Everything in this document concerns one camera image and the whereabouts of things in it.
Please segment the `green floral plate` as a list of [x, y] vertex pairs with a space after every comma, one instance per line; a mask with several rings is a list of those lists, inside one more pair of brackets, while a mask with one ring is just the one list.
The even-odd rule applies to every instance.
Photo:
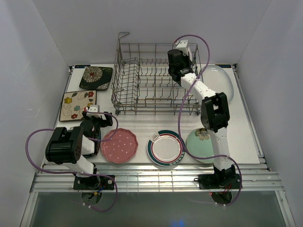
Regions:
[[211, 138], [205, 128], [191, 131], [186, 139], [186, 147], [189, 153], [196, 157], [214, 156]]

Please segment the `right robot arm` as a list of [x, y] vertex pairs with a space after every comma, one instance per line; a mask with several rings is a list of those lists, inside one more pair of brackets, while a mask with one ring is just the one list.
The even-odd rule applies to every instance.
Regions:
[[214, 173], [201, 174], [195, 179], [200, 189], [240, 189], [241, 175], [230, 158], [227, 126], [230, 119], [227, 96], [206, 86], [191, 68], [188, 54], [181, 50], [168, 51], [169, 74], [201, 104], [201, 123], [210, 135], [214, 151]]

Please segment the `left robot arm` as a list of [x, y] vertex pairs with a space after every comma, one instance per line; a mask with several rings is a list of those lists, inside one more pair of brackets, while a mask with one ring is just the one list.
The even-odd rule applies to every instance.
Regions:
[[96, 167], [87, 160], [96, 156], [101, 145], [101, 128], [113, 125], [112, 113], [84, 112], [84, 120], [72, 129], [57, 127], [46, 146], [47, 161], [69, 168], [84, 183], [95, 189], [100, 185]]

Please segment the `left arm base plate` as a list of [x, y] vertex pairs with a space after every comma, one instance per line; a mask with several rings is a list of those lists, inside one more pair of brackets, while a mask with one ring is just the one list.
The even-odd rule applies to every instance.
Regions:
[[73, 183], [74, 190], [113, 190], [113, 180], [104, 176], [75, 177]]

